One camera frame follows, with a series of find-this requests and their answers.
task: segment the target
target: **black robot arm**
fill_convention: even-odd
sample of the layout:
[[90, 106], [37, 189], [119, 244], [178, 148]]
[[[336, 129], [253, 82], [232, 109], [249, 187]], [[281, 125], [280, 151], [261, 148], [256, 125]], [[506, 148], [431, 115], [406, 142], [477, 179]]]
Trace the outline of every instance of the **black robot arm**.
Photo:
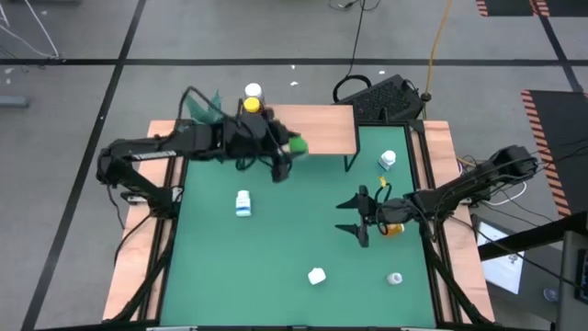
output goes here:
[[178, 126], [169, 136], [111, 143], [100, 151], [96, 178], [102, 184], [121, 185], [134, 195], [145, 198], [154, 215], [173, 218], [178, 212], [177, 192], [155, 186], [134, 169], [133, 161], [174, 156], [221, 162], [264, 158], [263, 162], [271, 166], [273, 181], [280, 182], [288, 177], [293, 156], [284, 153], [281, 146], [295, 136], [298, 136], [296, 132], [273, 119], [271, 110], [244, 113], [238, 118], [227, 116], [214, 124], [190, 121], [186, 126]]
[[368, 247], [366, 229], [370, 225], [377, 225], [385, 234], [387, 224], [410, 220], [442, 222], [453, 213], [460, 201], [472, 196], [489, 196], [490, 188], [521, 183], [536, 172], [537, 159], [525, 147], [510, 146], [439, 188], [418, 190], [405, 194], [401, 199], [378, 202], [369, 197], [365, 186], [361, 186], [359, 193], [351, 200], [337, 206], [339, 209], [357, 209], [360, 224], [336, 227], [357, 237], [362, 247]]

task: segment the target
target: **white block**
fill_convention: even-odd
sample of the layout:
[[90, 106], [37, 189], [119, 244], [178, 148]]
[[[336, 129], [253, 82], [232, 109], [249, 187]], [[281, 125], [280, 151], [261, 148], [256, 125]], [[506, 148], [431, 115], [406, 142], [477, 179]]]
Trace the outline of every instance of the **white block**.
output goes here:
[[322, 268], [314, 268], [309, 272], [309, 281], [312, 285], [316, 285], [323, 280], [327, 279], [327, 275], [324, 274], [324, 270]]

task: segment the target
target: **cable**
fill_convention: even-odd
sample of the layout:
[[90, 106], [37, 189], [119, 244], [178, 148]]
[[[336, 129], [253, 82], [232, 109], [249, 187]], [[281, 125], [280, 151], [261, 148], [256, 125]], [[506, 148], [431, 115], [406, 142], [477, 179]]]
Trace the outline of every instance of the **cable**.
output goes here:
[[523, 182], [523, 189], [521, 189], [521, 191], [519, 193], [517, 193], [516, 195], [514, 195], [513, 197], [509, 197], [506, 192], [504, 192], [503, 189], [500, 189], [500, 191], [502, 193], [504, 193], [504, 195], [506, 196], [506, 200], [502, 200], [500, 202], [490, 202], [490, 201], [483, 201], [482, 203], [487, 204], [487, 205], [491, 205], [491, 206], [501, 206], [504, 205], [507, 202], [513, 201], [514, 199], [520, 197], [523, 195], [523, 193], [525, 193], [526, 191], [526, 182]]
[[125, 224], [122, 221], [122, 217], [120, 217], [120, 208], [116, 201], [112, 198], [112, 191], [110, 191], [110, 185], [107, 185], [107, 192], [108, 192], [108, 199], [110, 203], [114, 205], [114, 208], [117, 210], [117, 218], [119, 219], [120, 228], [124, 230]]
[[130, 235], [134, 234], [135, 231], [137, 231], [152, 216], [153, 216], [153, 214], [151, 212], [149, 212], [149, 214], [147, 214], [147, 216], [145, 216], [144, 219], [142, 219], [139, 223], [137, 223], [137, 225], [135, 225], [135, 227], [133, 227], [127, 234], [125, 234], [124, 237], [122, 237], [122, 240], [120, 241], [119, 246], [117, 246], [117, 250], [114, 253], [114, 265], [115, 266], [117, 265], [117, 259], [119, 258], [120, 249], [123, 247], [123, 245], [125, 244], [127, 239], [129, 239]]
[[458, 221], [459, 223], [468, 226], [475, 234], [480, 234], [481, 236], [483, 236], [486, 240], [488, 240], [491, 244], [498, 246], [499, 248], [501, 248], [502, 250], [508, 252], [511, 255], [517, 255], [518, 257], [520, 257], [522, 260], [524, 260], [525, 262], [527, 262], [528, 264], [535, 266], [536, 268], [539, 268], [545, 272], [547, 272], [549, 275], [559, 279], [560, 281], [567, 283], [568, 285], [571, 285], [574, 287], [574, 289], [576, 290], [580, 290], [580, 291], [588, 291], [588, 287], [583, 288], [582, 286], [576, 284], [574, 281], [568, 280], [564, 277], [562, 277], [561, 275], [558, 275], [557, 273], [549, 270], [548, 268], [545, 268], [543, 266], [540, 266], [538, 263], [531, 261], [530, 259], [523, 257], [522, 255], [520, 255], [518, 252], [515, 252], [507, 247], [505, 247], [504, 245], [498, 244], [496, 243], [494, 240], [492, 240], [488, 235], [482, 233], [480, 230], [477, 230], [476, 228], [474, 228], [471, 224], [464, 222], [462, 220], [460, 220], [459, 218], [456, 218], [454, 216], [450, 216], [452, 219], [454, 219], [455, 221]]
[[555, 165], [556, 163], [558, 163], [560, 161], [563, 161], [565, 159], [568, 159], [568, 158], [571, 158], [571, 157], [574, 157], [574, 156], [586, 156], [587, 154], [576, 155], [577, 153], [581, 152], [584, 149], [588, 149], [588, 145], [582, 146], [582, 147], [576, 149], [575, 151], [573, 151], [572, 153], [569, 153], [569, 154], [566, 154], [566, 155], [564, 155], [564, 156], [562, 156], [560, 158], [554, 159], [553, 161], [544, 162], [544, 163], [542, 163], [540, 165], [541, 166], [542, 165], [546, 165], [546, 166], [540, 168], [537, 172], [542, 171], [542, 170], [545, 170], [546, 168], [549, 167], [549, 165]]
[[6, 14], [4, 13], [4, 9], [2, 8], [2, 4], [0, 4], [0, 19], [2, 19], [3, 21], [5, 21], [6, 26], [8, 28], [10, 28], [10, 23], [8, 22], [8, 18], [6, 17]]
[[435, 218], [435, 219], [437, 218], [437, 214], [438, 214], [438, 212], [439, 212], [439, 208], [441, 207], [441, 204], [444, 202], [444, 200], [445, 200], [445, 197], [446, 197], [446, 196], [447, 196], [449, 193], [454, 193], [454, 194], [455, 194], [455, 190], [456, 190], [457, 188], [459, 188], [459, 187], [461, 187], [461, 186], [464, 186], [464, 185], [466, 185], [466, 184], [469, 184], [469, 182], [470, 182], [470, 181], [472, 181], [472, 180], [478, 180], [478, 178], [479, 178], [479, 177], [483, 177], [483, 176], [485, 176], [485, 175], [487, 175], [487, 174], [490, 174], [490, 173], [491, 173], [491, 172], [493, 172], [493, 171], [500, 170], [500, 169], [502, 169], [502, 168], [504, 168], [504, 167], [507, 167], [507, 166], [509, 166], [509, 165], [511, 165], [511, 164], [514, 164], [514, 163], [517, 163], [517, 162], [532, 161], [532, 160], [537, 160], [537, 159], [536, 159], [535, 157], [528, 157], [527, 159], [523, 159], [523, 160], [513, 160], [513, 161], [506, 162], [505, 164], [499, 165], [499, 166], [497, 166], [497, 167], [495, 167], [495, 168], [489, 169], [489, 170], [487, 170], [487, 171], [485, 171], [485, 172], [483, 172], [483, 173], [481, 173], [481, 174], [478, 174], [478, 175], [477, 175], [477, 176], [475, 176], [475, 177], [471, 177], [471, 178], [469, 178], [468, 180], [466, 180], [466, 181], [464, 181], [464, 182], [460, 183], [459, 185], [455, 186], [454, 188], [452, 188], [452, 189], [449, 189], [448, 191], [446, 191], [446, 192], [445, 192], [445, 193], [444, 193], [444, 194], [441, 196], [441, 198], [439, 199], [439, 202], [438, 202], [438, 203], [437, 203], [437, 205], [435, 206], [435, 208], [434, 208], [434, 214], [433, 214], [434, 218]]
[[550, 223], [552, 223], [552, 222], [555, 222], [554, 220], [551, 220], [549, 217], [547, 217], [547, 216], [545, 216], [545, 215], [543, 215], [543, 214], [540, 214], [540, 213], [538, 213], [538, 212], [534, 212], [534, 211], [530, 211], [530, 210], [528, 210], [527, 208], [525, 208], [525, 207], [521, 206], [520, 204], [518, 204], [516, 201], [512, 201], [512, 200], [511, 200], [511, 202], [512, 202], [512, 203], [513, 203], [513, 204], [514, 204], [516, 207], [518, 207], [518, 208], [522, 209], [523, 211], [526, 211], [526, 212], [528, 212], [528, 213], [532, 213], [532, 214], [534, 214], [534, 215], [536, 215], [536, 216], [539, 216], [539, 217], [543, 217], [544, 219], [548, 220]]
[[[449, 10], [451, 9], [452, 3], [453, 3], [453, 0], [447, 0], [447, 6], [445, 8], [445, 12], [443, 13], [443, 17], [441, 18], [441, 23], [439, 23], [439, 29], [437, 30], [437, 34], [435, 36], [435, 41], [433, 42], [433, 47], [431, 48], [431, 56], [429, 57], [429, 67], [428, 67], [427, 74], [426, 74], [426, 86], [424, 88], [424, 95], [429, 96], [429, 99], [431, 96], [429, 93], [429, 89], [431, 87], [431, 78], [433, 76], [433, 59], [435, 58], [435, 52], [437, 49], [437, 44], [439, 43], [439, 40], [441, 37], [441, 32], [443, 31], [443, 28], [445, 27], [445, 23], [447, 22], [447, 18], [449, 17]], [[424, 103], [424, 106], [423, 106], [423, 120], [426, 120], [426, 102]]]
[[10, 31], [9, 29], [5, 28], [2, 24], [0, 24], [0, 29], [4, 30], [6, 33], [8, 33], [10, 36], [20, 40], [20, 42], [24, 43], [29, 49], [31, 49], [32, 51], [34, 51], [35, 53], [37, 53], [38, 55], [42, 56], [42, 57], [46, 57], [46, 58], [57, 58], [56, 55], [50, 55], [47, 53], [44, 53], [42, 51], [37, 50], [36, 48], [34, 48], [31, 44], [29, 44], [26, 40], [22, 39], [21, 37], [19, 37], [17, 34], [15, 34], [14, 32]]
[[53, 48], [53, 51], [55, 52], [55, 56], [54, 57], [59, 58], [59, 52], [57, 51], [57, 48], [55, 47], [55, 44], [53, 44], [53, 40], [51, 39], [51, 36], [49, 35], [49, 32], [47, 32], [47, 30], [45, 29], [45, 26], [43, 25], [43, 23], [41, 23], [39, 17], [37, 16], [37, 13], [35, 13], [35, 10], [30, 5], [30, 3], [28, 2], [28, 0], [25, 0], [25, 3], [27, 4], [28, 9], [30, 10], [30, 13], [37, 20], [37, 23], [39, 23], [39, 26], [43, 30], [43, 33], [45, 33], [45, 37], [47, 37], [47, 40], [49, 41], [49, 44], [51, 44], [51, 47]]
[[[358, 2], [359, 0], [353, 0], [348, 2], [346, 5], [341, 5], [341, 4], [337, 4], [337, 6], [333, 6], [333, 0], [329, 0], [329, 2], [327, 3], [327, 5], [334, 10], [338, 10], [338, 11], [348, 11], [349, 9], [351, 9], [351, 7]], [[372, 11], [374, 9], [376, 9], [379, 6], [381, 0], [378, 0], [378, 2], [373, 5], [370, 8], [362, 8], [364, 11]]]
[[357, 42], [359, 41], [359, 31], [361, 30], [361, 21], [364, 18], [364, 5], [366, 4], [366, 0], [361, 0], [359, 6], [361, 6], [361, 10], [359, 11], [359, 23], [357, 24], [357, 32], [356, 32], [356, 41], [353, 45], [353, 54], [351, 55], [351, 63], [349, 64], [349, 71], [345, 77], [348, 77], [351, 74], [351, 70], [353, 69], [353, 63], [356, 61], [356, 51], [357, 51]]
[[526, 220], [524, 218], [521, 218], [521, 217], [518, 217], [518, 216], [514, 216], [512, 214], [509, 214], [508, 212], [504, 212], [504, 211], [500, 211], [500, 210], [494, 209], [494, 208], [490, 207], [489, 205], [485, 205], [485, 207], [488, 208], [491, 211], [496, 211], [498, 213], [501, 213], [502, 215], [505, 215], [505, 216], [508, 216], [508, 217], [517, 219], [519, 221], [523, 221], [523, 222], [525, 222], [525, 223], [527, 223], [529, 225], [532, 225], [533, 227], [538, 227], [539, 226], [538, 224], [532, 223], [532, 222], [530, 222], [530, 221], [528, 221], [528, 220]]

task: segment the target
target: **green table surface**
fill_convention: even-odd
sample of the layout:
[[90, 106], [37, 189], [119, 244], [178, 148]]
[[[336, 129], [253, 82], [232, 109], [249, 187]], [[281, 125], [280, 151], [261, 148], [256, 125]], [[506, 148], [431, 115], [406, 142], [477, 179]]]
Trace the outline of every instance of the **green table surface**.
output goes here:
[[[238, 172], [233, 162], [191, 162], [161, 325], [434, 327], [416, 223], [395, 237], [370, 228], [369, 248], [334, 228], [359, 222], [357, 211], [335, 206], [359, 185], [376, 192], [386, 150], [397, 155], [385, 173], [391, 196], [414, 190], [404, 128], [361, 127], [359, 137], [348, 173], [342, 156], [308, 155], [279, 184], [261, 163]], [[241, 189], [250, 191], [251, 217], [235, 215]], [[314, 286], [313, 268], [326, 273]], [[391, 272], [403, 283], [389, 285]]]

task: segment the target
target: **white bottle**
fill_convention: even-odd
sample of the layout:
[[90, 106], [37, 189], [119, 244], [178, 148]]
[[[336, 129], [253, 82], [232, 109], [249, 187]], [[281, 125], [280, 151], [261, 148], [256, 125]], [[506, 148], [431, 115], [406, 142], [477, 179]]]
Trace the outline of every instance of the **white bottle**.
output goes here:
[[383, 167], [384, 170], [390, 170], [390, 167], [396, 162], [396, 153], [393, 151], [386, 151], [384, 154], [379, 158], [378, 163], [379, 166]]
[[245, 99], [248, 97], [256, 97], [261, 103], [265, 103], [264, 93], [261, 90], [261, 86], [257, 83], [251, 83], [245, 87]]
[[249, 191], [240, 190], [237, 192], [237, 216], [251, 216], [251, 200], [249, 200]]

